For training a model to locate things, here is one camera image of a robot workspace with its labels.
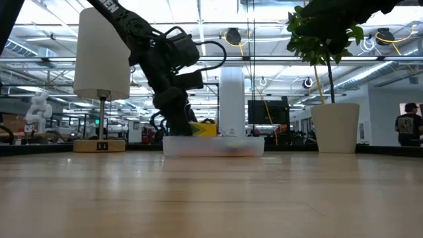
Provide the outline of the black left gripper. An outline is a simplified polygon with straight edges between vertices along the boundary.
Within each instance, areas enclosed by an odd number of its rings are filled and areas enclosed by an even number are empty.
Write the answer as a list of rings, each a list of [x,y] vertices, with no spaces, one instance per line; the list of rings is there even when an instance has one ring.
[[[147,56],[138,59],[149,86],[155,96],[155,108],[162,110],[167,119],[170,135],[191,136],[189,122],[197,122],[196,115],[191,108],[187,90],[202,89],[204,87],[202,74],[199,71],[175,75],[160,59],[155,60]]]

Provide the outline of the yellow green crayon box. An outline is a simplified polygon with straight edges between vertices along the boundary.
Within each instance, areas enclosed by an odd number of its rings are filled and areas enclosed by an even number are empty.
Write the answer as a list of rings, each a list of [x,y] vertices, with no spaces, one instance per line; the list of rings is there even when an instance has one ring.
[[[190,127],[193,136],[198,137],[216,137],[217,136],[217,124],[212,123],[199,123],[191,122]]]

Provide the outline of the clear purple-lid pencil case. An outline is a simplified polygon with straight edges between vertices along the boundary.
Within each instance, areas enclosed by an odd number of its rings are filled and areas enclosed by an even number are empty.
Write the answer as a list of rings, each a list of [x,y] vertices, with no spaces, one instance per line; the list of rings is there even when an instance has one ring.
[[[260,157],[264,138],[166,136],[163,153],[167,157]]]

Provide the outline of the white round pillar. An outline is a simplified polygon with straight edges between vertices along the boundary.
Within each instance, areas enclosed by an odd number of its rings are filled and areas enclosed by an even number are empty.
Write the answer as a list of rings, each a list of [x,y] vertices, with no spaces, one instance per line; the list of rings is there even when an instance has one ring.
[[[245,135],[245,75],[242,67],[221,68],[218,122],[225,136]]]

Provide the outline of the black monitor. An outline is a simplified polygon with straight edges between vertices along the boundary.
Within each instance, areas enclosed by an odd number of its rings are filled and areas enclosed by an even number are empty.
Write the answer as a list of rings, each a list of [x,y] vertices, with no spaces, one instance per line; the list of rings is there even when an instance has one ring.
[[[286,100],[249,100],[247,105],[249,124],[289,124],[289,104]]]

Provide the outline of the white shade table lamp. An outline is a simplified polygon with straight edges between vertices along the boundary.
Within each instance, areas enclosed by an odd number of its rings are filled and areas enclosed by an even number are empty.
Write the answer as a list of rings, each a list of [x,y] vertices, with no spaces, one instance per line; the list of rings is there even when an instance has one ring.
[[[104,138],[105,102],[130,96],[130,51],[113,26],[94,8],[81,11],[75,61],[74,93],[100,101],[98,138],[77,140],[77,153],[108,153],[126,150],[124,140]]]

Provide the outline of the white humanoid robot figure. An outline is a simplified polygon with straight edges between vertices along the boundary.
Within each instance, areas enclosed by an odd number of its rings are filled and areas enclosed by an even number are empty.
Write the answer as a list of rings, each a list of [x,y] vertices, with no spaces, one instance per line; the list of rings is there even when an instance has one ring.
[[[47,103],[49,94],[47,92],[37,92],[31,98],[30,108],[26,112],[26,124],[36,124],[37,132],[46,131],[46,120],[52,117],[52,106]]]

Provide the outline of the green plant in white pot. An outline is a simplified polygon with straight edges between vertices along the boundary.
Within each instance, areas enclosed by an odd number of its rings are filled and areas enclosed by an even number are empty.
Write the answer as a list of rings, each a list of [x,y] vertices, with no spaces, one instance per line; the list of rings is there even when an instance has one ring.
[[[328,48],[320,40],[298,36],[295,30],[301,23],[305,22],[300,19],[299,12],[311,1],[309,0],[304,6],[294,7],[294,12],[288,14],[288,31],[291,33],[291,38],[287,44],[287,50],[294,53],[294,56],[299,57],[301,61],[308,62],[311,67],[317,65],[327,67],[330,102],[322,102],[320,105],[311,108],[319,152],[354,153],[360,106],[356,103],[335,102],[332,66],[339,64],[343,57],[352,55],[348,51],[351,44],[350,39],[353,38],[359,44],[364,39],[364,31],[359,25],[351,30],[348,29],[349,39],[346,48],[336,55],[330,54]]]

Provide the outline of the brown cardboard box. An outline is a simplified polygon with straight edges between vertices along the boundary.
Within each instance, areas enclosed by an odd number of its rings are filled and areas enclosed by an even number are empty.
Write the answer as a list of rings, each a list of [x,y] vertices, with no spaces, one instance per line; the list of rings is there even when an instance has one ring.
[[[10,129],[12,132],[24,132],[26,120],[20,114],[3,114],[3,125]]]

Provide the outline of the person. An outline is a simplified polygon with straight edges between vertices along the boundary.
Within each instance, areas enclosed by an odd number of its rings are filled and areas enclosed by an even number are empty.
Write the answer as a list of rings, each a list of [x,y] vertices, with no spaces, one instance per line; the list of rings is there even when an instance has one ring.
[[[395,131],[398,133],[398,141],[403,147],[420,147],[420,136],[423,135],[423,118],[417,114],[416,103],[410,102],[405,105],[405,114],[395,120]]]

